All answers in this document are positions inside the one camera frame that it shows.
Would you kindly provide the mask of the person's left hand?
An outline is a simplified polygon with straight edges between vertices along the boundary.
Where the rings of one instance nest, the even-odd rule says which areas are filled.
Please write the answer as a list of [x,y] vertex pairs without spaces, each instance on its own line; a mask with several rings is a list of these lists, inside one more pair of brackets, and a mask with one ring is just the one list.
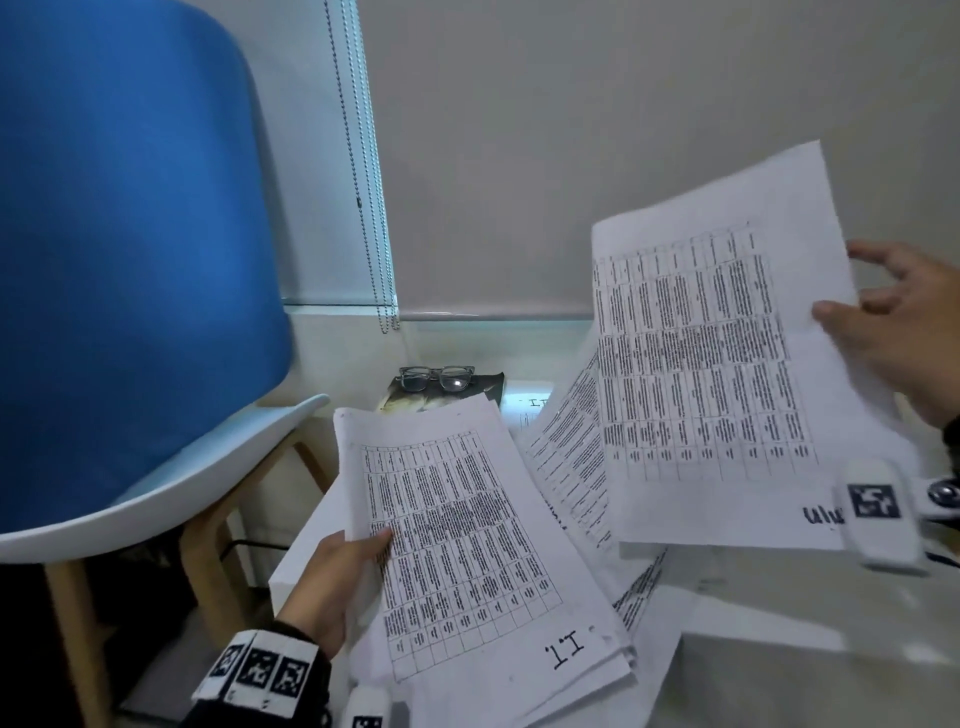
[[308,560],[283,607],[275,626],[284,625],[315,644],[331,661],[347,639],[346,613],[366,566],[352,564],[343,530],[324,537]]

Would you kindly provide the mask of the person's right hand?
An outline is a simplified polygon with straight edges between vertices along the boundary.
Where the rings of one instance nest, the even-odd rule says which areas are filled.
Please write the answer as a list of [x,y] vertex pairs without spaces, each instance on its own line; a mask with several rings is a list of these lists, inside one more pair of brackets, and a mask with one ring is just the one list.
[[960,418],[960,269],[903,242],[850,239],[846,252],[894,278],[848,304],[889,314],[896,325],[896,366],[865,367],[904,395],[926,424],[945,430]]

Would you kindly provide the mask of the stack of printed table papers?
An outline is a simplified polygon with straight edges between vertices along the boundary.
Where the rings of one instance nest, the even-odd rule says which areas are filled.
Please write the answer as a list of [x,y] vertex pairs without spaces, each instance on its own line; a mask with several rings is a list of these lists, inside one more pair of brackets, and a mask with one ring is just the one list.
[[526,728],[628,678],[620,617],[485,394],[333,425],[347,539],[391,531],[352,607],[357,683],[410,728]]

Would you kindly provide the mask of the single printed table sheet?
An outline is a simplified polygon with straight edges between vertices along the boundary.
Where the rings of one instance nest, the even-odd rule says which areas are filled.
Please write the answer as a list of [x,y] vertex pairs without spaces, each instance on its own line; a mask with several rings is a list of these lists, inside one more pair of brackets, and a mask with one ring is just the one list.
[[610,530],[834,551],[858,459],[918,477],[893,392],[812,318],[857,301],[821,143],[591,230]]

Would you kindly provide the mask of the person's left forearm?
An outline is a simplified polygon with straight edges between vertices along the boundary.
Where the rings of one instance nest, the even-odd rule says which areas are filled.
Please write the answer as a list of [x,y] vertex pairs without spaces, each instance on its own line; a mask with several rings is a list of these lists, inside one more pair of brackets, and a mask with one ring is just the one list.
[[[276,626],[274,622],[267,628],[250,630],[267,630],[311,643],[293,629],[284,625]],[[193,702],[178,728],[333,728],[329,707],[330,673],[330,661],[318,650],[304,693],[290,719],[219,702],[198,701]]]

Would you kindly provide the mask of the black wristband with marker tags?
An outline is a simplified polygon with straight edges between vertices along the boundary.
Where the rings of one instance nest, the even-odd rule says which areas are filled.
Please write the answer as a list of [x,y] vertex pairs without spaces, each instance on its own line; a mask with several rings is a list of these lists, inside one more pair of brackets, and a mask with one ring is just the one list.
[[312,642],[270,632],[237,633],[193,692],[213,701],[290,720],[319,653]]

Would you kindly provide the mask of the black-framed eyeglasses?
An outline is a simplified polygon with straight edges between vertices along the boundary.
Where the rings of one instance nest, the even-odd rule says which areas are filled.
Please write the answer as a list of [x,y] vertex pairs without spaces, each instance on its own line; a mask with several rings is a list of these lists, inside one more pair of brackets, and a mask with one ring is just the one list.
[[474,374],[473,366],[402,367],[399,369],[398,381],[400,388],[407,393],[422,393],[432,383],[437,383],[441,391],[456,394],[468,389]]

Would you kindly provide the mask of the dark glossy book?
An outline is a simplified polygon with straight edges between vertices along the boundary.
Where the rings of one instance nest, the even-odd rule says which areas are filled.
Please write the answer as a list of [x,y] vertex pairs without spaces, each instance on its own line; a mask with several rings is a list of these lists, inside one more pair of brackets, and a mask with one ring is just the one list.
[[484,395],[498,407],[505,381],[506,376],[503,372],[496,374],[478,374],[475,372],[472,382],[462,393],[446,393],[435,382],[424,392],[407,393],[402,390],[399,375],[397,375],[390,382],[388,391],[380,402],[378,410],[383,414],[425,412],[446,407],[476,395]]

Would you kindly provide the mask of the small white marked sheet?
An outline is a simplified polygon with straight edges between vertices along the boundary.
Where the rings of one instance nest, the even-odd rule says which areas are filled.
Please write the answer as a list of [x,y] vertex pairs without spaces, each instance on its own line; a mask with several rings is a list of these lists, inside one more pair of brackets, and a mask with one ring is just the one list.
[[546,406],[554,382],[506,378],[499,410],[510,434],[528,428]]

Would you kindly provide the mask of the printed text sheet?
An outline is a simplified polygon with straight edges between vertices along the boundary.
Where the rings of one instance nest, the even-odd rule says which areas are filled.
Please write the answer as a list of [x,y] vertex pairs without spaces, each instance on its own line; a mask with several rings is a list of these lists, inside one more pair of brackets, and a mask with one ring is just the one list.
[[515,439],[534,484],[567,533],[589,552],[610,552],[604,433],[596,345],[581,352],[533,421]]
[[666,676],[698,600],[697,559],[679,546],[665,547],[616,602],[631,639],[632,680],[613,699],[613,728],[648,728]]

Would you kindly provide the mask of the grey roller blind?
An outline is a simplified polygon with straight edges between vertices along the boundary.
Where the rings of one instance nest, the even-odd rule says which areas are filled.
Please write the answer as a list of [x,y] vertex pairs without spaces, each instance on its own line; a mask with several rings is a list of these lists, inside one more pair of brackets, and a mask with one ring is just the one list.
[[587,319],[591,228],[820,140],[960,263],[960,0],[356,0],[406,320]]

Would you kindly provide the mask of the blue chair with wooden legs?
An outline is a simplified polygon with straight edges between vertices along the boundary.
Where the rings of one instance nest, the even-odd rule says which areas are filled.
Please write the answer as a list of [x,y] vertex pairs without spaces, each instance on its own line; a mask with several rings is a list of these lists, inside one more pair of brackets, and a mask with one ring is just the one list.
[[84,728],[112,728],[85,561],[184,528],[213,642],[218,531],[324,394],[288,375],[248,63],[180,0],[0,0],[0,564],[42,564]]

